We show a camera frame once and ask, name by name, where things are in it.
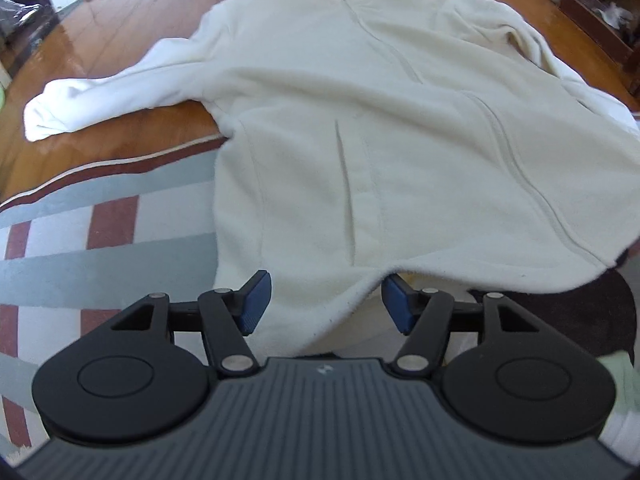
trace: gray rug stripe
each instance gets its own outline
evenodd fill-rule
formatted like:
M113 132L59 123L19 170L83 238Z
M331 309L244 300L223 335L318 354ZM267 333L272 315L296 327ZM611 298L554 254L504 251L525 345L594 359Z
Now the gray rug stripe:
M168 182L170 187L180 187L213 180L216 153L189 156L148 173L100 177L100 186L96 186L93 179L63 187L36 203L7 209L0 214L0 228L78 207L166 189Z
M7 456L14 451L18 451L17 446L5 439L4 436L0 435L0 455Z
M215 234L7 260L0 283L11 286L0 288L0 303L124 308L157 291L193 301L213 286L217 265Z
M37 412L31 399L31 381L37 369L34 364L0 353L0 395Z

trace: zipper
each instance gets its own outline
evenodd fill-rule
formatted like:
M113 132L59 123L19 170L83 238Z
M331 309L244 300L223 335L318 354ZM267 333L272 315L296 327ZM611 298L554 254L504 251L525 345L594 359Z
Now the zipper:
M538 190L538 188L532 183L532 181L530 181L524 174L516 160L514 149L511 145L511 141L509 140L509 136L507 135L507 132L504 131L504 127L502 126L502 123L496 116L495 112L491 110L491 108L475 94L464 91L462 92L462 94L470 98L473 102L478 104L480 108L486 111L487 119L491 123L492 130L497 133L495 137L498 141L498 147L500 149L500 154L502 155L502 160L507 165L511 176L520 185L520 187L525 192L527 192L527 194L532 197L533 200L535 200L544 215L550 220L551 227L558 235L558 239L562 242L562 244L567 249L571 250L575 254L578 254L578 256L582 257L583 259L586 259L593 263L597 263L599 265L604 265L605 267L609 267L606 262L601 261L599 257L597 257L590 250L583 247L574 240L572 235L564 226L564 223L559 219L550 202L540 192L540 190Z
M411 66L411 64L406 60L406 57L402 55L402 53L396 49L396 47L394 47L391 44L386 43L385 41L380 40L379 37L377 37L375 34L373 34L366 26L364 23L362 23L362 20L360 19L360 17L358 16L358 13L353 10L353 7L351 7L351 5L348 3L347 0L340 0L349 10L351 17L353 18L353 21L355 23L358 24L358 26L364 30L364 32L366 32L370 37L372 37L374 40L376 40L377 42L383 44L390 52L391 54L393 54L393 56L398 60L398 62L400 63L400 65L402 66L402 68L404 69L405 73L409 76L409 78L415 82L415 83L420 83L422 84L422 80L420 79L420 76L418 76L417 72L414 70L414 67Z

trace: silver screw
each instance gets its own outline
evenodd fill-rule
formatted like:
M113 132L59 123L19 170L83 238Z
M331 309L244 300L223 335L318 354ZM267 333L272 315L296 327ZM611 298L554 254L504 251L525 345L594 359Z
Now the silver screw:
M420 372L429 366L429 361L421 355L407 354L399 358L396 364L407 372Z
M254 365L254 360L242 354L229 355L222 359L222 367L230 372L245 372Z

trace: checkered rug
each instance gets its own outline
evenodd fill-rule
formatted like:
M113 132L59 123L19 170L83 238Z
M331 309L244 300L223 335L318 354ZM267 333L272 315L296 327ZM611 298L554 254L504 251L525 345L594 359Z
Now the checkered rug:
M133 174L0 212L1 455L47 438L31 399L44 361L150 292L192 301L210 289L215 147L150 171L128 162Z

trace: jacket sleeve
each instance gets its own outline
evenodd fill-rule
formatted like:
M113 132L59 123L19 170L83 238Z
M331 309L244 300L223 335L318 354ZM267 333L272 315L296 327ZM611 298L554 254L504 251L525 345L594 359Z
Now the jacket sleeve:
M229 41L226 2L207 12L188 40L160 40L139 63L114 76L48 83L43 93L25 106L27 140L75 132L144 108L199 100L203 72L212 70L211 61Z

